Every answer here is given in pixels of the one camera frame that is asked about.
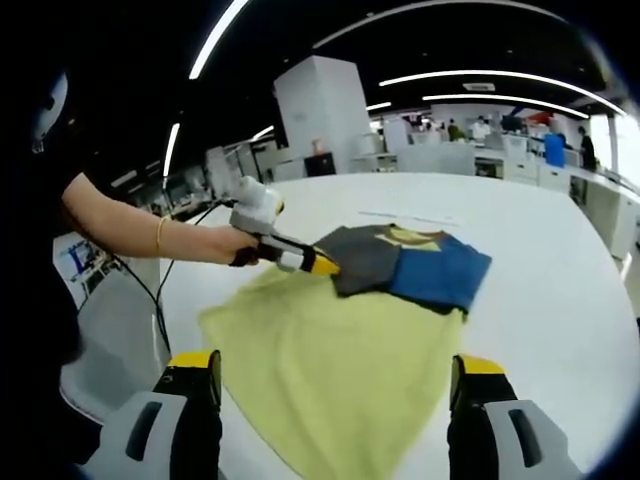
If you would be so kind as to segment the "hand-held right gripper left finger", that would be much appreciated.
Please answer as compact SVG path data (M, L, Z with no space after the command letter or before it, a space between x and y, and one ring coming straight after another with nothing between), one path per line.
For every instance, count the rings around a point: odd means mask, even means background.
M220 352L178 354L153 390L108 416L79 469L86 479L221 479L221 406Z

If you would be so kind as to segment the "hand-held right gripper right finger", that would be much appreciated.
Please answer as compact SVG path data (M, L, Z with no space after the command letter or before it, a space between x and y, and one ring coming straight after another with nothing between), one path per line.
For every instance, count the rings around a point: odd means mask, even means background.
M452 361L447 430L451 479L580 479L562 429L531 400L517 397L497 363Z

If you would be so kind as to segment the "person's left hand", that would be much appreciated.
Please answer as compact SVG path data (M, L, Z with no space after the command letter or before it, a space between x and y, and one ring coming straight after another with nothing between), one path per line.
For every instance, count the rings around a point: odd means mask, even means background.
M215 227L212 235L213 262L233 267L259 263L256 237L232 226Z

